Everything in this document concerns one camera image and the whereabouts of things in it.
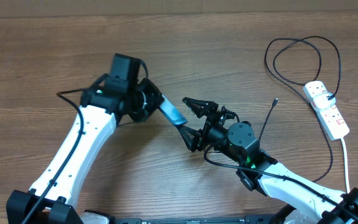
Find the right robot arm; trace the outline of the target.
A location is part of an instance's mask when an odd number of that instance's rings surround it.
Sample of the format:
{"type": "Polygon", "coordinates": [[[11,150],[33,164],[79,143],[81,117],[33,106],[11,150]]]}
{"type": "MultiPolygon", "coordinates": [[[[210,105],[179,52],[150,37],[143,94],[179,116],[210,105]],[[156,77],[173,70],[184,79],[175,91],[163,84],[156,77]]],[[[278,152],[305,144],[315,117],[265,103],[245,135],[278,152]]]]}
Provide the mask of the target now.
{"type": "Polygon", "coordinates": [[[210,164],[223,166],[208,157],[211,149],[234,161],[240,181],[250,190],[286,203],[271,223],[358,223],[358,188],[345,193],[305,179],[260,148],[247,121],[213,101],[185,97],[184,104],[198,117],[206,117],[203,128],[179,127],[187,146],[202,151],[210,164]]]}

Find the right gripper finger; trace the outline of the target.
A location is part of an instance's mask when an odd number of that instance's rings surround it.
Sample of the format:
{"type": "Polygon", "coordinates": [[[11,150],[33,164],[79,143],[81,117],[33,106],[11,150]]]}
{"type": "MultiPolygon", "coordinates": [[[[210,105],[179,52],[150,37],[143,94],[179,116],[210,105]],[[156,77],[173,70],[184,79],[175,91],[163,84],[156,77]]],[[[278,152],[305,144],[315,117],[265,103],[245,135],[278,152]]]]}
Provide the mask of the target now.
{"type": "Polygon", "coordinates": [[[180,133],[186,147],[191,151],[200,151],[200,139],[201,133],[195,129],[189,128],[185,125],[178,127],[178,132],[180,133]]]}
{"type": "Polygon", "coordinates": [[[188,97],[184,97],[182,102],[187,105],[197,118],[208,116],[210,113],[217,112],[219,106],[213,101],[196,100],[188,97]]]}

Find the blue Galaxy smartphone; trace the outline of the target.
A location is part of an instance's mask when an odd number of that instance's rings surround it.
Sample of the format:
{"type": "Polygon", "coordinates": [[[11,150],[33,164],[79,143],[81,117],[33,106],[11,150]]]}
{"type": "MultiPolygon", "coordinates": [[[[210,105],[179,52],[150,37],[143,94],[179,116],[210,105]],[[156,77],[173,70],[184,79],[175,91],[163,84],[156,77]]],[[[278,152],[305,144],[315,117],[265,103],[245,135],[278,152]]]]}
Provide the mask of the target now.
{"type": "Polygon", "coordinates": [[[163,101],[159,106],[159,110],[162,114],[171,122],[174,126],[181,126],[188,122],[184,115],[172,104],[169,99],[162,95],[163,101]]]}

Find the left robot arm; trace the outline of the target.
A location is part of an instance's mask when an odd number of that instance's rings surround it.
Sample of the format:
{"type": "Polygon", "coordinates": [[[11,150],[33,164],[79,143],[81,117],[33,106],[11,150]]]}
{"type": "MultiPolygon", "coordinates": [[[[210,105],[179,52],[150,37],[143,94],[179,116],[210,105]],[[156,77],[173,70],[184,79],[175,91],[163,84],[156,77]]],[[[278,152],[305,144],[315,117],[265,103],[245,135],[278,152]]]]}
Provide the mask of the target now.
{"type": "Polygon", "coordinates": [[[117,130],[123,116],[142,123],[155,111],[171,106],[160,90],[145,77],[138,79],[143,60],[115,54],[109,73],[87,88],[80,88],[80,103],[71,104],[76,118],[67,137],[43,174],[27,192],[14,190],[6,204],[9,223],[112,223],[113,217],[99,212],[78,214],[80,191],[104,143],[117,130]]]}

